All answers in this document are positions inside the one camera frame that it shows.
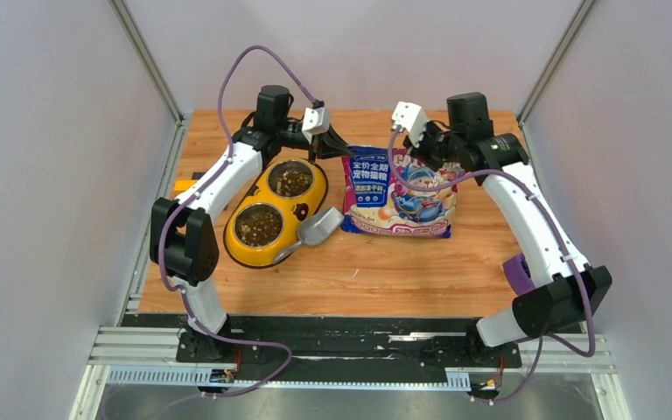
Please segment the colourful pet food bag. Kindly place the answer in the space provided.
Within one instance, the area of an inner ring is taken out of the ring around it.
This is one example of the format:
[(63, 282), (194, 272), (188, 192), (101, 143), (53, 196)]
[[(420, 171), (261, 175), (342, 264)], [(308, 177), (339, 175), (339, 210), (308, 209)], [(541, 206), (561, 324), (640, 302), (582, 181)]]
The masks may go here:
[(344, 220), (341, 230), (352, 234), (449, 238), (457, 205), (458, 188), (436, 192), (411, 190), (439, 186), (463, 175), (459, 164), (444, 164), (433, 171), (407, 154), (393, 150), (393, 164), (384, 148), (352, 146), (353, 155), (342, 158), (345, 173)]

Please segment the silver metal scoop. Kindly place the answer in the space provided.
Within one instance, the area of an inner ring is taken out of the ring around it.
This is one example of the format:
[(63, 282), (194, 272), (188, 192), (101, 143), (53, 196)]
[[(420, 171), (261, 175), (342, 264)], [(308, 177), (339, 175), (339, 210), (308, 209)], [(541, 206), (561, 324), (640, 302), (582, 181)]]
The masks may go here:
[(280, 251), (273, 263), (280, 263), (301, 245), (318, 246), (323, 243), (341, 226), (343, 220), (344, 214), (334, 206), (304, 220), (297, 228), (295, 243)]

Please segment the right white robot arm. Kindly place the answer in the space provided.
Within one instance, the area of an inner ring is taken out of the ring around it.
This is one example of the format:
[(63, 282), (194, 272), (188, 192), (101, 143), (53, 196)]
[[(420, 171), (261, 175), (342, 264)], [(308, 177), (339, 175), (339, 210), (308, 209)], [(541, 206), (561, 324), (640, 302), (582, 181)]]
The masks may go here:
[(483, 366), (507, 343), (553, 336), (579, 322), (590, 325), (613, 280), (608, 268), (592, 266), (562, 229), (519, 138), (495, 133), (487, 98), (480, 92), (456, 94), (446, 105), (446, 128), (411, 102), (399, 103), (392, 121), (405, 130), (403, 144), (412, 157), (432, 170), (460, 164), (493, 200), (521, 247), (521, 256), (507, 261), (507, 275), (528, 284), (508, 309), (478, 320), (465, 340), (468, 360)]

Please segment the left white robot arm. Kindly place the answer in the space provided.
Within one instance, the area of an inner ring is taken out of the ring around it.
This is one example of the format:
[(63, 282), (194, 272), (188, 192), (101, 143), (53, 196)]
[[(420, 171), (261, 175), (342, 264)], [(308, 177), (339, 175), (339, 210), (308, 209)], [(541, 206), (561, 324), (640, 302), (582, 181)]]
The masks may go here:
[(288, 88), (263, 86), (218, 161), (176, 199), (159, 198), (151, 209), (150, 259), (166, 289), (180, 293), (189, 326), (203, 333), (199, 350), (211, 361), (224, 361), (233, 350), (233, 338), (221, 330), (228, 314), (213, 279), (220, 259), (214, 223), (224, 207), (284, 149), (307, 151), (311, 161), (351, 153), (322, 101), (300, 119), (289, 116), (293, 102)]

